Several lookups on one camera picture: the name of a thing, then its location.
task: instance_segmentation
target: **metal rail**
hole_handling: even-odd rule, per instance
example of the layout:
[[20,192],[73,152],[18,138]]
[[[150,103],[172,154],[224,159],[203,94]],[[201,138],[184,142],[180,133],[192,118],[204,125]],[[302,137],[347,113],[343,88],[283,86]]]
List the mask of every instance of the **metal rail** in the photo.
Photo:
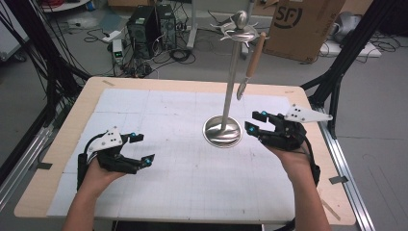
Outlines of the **metal rail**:
[[[314,108],[314,110],[325,113],[325,110],[323,108]],[[357,189],[357,185],[351,174],[351,170],[348,167],[347,161],[345,160],[344,153],[340,147],[338,140],[333,139],[327,127],[327,122],[319,122],[319,127],[321,133],[324,136],[327,147],[331,153],[333,163],[339,173],[339,176],[345,176],[348,179],[347,182],[343,183],[343,187],[345,193],[348,196],[348,200],[351,204],[354,215],[360,225],[361,230],[375,231],[374,225],[372,224],[371,217],[369,215],[369,211],[367,210],[363,198]]]
[[42,151],[42,148],[47,143],[48,139],[52,135],[53,126],[49,125],[48,127],[42,127],[27,150],[24,152],[23,156],[19,162],[15,165],[12,172],[6,178],[5,182],[1,185],[0,188],[0,213],[6,206],[10,197],[12,197],[15,189],[18,187],[22,179],[25,177],[29,167],[38,157],[39,153]]

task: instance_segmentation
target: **white grid paper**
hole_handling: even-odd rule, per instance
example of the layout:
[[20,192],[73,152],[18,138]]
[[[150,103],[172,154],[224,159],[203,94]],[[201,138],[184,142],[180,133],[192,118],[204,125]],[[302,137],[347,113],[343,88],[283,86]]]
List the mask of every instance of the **white grid paper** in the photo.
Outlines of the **white grid paper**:
[[[122,134],[144,134],[122,154],[156,154],[151,167],[111,184],[98,199],[95,216],[156,221],[281,223],[294,216],[293,189],[279,160],[244,131],[231,148],[217,148],[202,135],[204,122],[222,114],[225,94],[107,89],[66,164],[47,216],[66,216],[76,193],[77,156],[90,138],[117,126]],[[233,97],[229,116],[242,129],[253,111],[284,114],[286,97]]]

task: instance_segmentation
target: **hanging utensil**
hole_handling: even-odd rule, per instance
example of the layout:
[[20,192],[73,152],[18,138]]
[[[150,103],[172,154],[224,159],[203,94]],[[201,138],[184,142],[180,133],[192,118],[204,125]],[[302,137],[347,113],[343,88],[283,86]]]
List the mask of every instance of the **hanging utensil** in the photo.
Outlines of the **hanging utensil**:
[[261,57],[262,47],[264,46],[265,37],[267,34],[262,32],[259,36],[258,43],[256,44],[254,53],[252,54],[251,60],[249,61],[248,70],[246,71],[246,77],[240,83],[240,87],[237,90],[237,99],[241,100],[243,92],[245,91],[246,84],[255,72],[258,66],[259,58]]

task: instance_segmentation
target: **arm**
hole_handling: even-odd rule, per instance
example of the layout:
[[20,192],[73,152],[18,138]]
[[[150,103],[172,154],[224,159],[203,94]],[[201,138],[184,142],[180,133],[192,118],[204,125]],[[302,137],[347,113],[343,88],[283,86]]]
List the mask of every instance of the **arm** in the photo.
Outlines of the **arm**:
[[290,152],[278,150],[270,146],[267,146],[267,149],[279,158],[292,182],[296,230],[331,230],[313,181],[308,157],[305,154],[301,154],[303,150],[298,149]]
[[84,182],[69,207],[63,231],[91,231],[97,198],[115,179],[123,175],[124,173],[107,171],[93,160]]

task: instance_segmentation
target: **human hand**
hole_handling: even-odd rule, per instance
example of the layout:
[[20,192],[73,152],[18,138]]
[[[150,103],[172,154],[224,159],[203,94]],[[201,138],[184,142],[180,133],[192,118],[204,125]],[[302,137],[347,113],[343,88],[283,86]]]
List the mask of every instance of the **human hand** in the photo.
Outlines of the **human hand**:
[[305,177],[312,179],[309,157],[306,152],[309,152],[306,143],[301,144],[303,148],[287,151],[273,146],[264,145],[269,151],[275,154],[282,163],[284,170],[288,173],[289,179],[294,181],[304,180]]
[[100,167],[98,161],[94,158],[89,164],[87,174],[78,193],[85,193],[88,196],[97,198],[115,179],[124,175],[123,172],[107,171]]

